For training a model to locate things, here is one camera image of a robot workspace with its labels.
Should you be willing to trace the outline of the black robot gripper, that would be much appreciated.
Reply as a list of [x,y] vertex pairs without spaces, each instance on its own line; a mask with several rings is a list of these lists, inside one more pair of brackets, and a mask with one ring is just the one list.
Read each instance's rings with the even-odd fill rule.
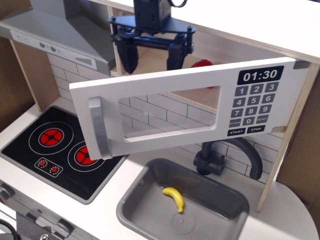
[[171,17],[172,7],[182,8],[187,1],[135,0],[133,16],[109,18],[112,41],[124,70],[132,74],[138,65],[137,46],[168,49],[167,70],[182,69],[187,53],[194,50],[193,34],[196,29]]

